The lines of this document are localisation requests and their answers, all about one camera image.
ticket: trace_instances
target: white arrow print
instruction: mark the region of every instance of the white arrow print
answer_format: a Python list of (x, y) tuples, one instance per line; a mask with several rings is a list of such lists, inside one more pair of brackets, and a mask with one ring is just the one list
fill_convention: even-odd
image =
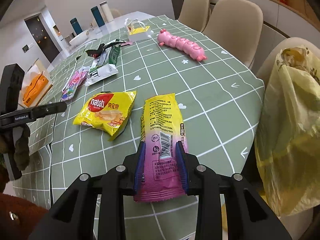
[(241, 152), (241, 156), (242, 156), (244, 159), (245, 159), (244, 155), (248, 153), (248, 152), (246, 152), (246, 150), (247, 150), (247, 147), (244, 148), (244, 149), (242, 150), (242, 152)]
[(232, 85), (231, 85), (231, 87), (233, 87), (233, 88), (237, 88), (239, 85), (236, 85), (236, 83), (233, 83)]

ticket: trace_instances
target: pink caterpillar toy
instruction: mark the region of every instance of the pink caterpillar toy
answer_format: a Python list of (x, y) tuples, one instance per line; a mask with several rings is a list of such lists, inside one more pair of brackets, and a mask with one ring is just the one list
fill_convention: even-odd
[(160, 31), (158, 34), (158, 41), (160, 46), (167, 45), (182, 50), (194, 60), (201, 61), (207, 59), (204, 55), (204, 49), (199, 47), (198, 44), (185, 38), (173, 36), (166, 29)]

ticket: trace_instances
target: white heart print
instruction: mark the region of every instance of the white heart print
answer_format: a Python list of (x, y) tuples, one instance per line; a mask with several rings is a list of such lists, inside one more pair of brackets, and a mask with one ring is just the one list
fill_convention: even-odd
[(182, 103), (178, 104), (179, 109), (186, 109), (187, 106), (184, 106)]

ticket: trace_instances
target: blue gripper pad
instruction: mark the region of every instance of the blue gripper pad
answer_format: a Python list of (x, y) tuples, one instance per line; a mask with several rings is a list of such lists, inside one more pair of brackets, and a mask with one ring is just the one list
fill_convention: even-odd
[(146, 143), (141, 141), (139, 145), (139, 149), (140, 152), (137, 154), (139, 154), (139, 159), (138, 159), (138, 164), (134, 173), (134, 184), (133, 184), (133, 190), (135, 191), (135, 193), (138, 192), (138, 190), (141, 187), (141, 180), (142, 180), (142, 176), (143, 176), (143, 167), (144, 167), (144, 156), (146, 154)]
[(185, 193), (187, 193), (189, 189), (189, 184), (188, 184), (188, 171), (185, 165), (185, 162), (182, 157), (182, 151), (180, 149), (179, 143), (176, 143), (176, 161), (178, 165), (178, 171), (180, 174), (180, 180), (182, 184), (182, 188)]

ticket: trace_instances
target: white bottle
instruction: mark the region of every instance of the white bottle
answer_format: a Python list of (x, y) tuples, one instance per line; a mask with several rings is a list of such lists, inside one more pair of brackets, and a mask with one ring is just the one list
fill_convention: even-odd
[(102, 2), (100, 4), (101, 8), (102, 8), (102, 11), (104, 13), (104, 15), (106, 16), (107, 18), (107, 22), (112, 22), (114, 19), (113, 19), (113, 16), (112, 16), (112, 13), (110, 11), (110, 8), (108, 6), (108, 3), (105, 1), (105, 2)]

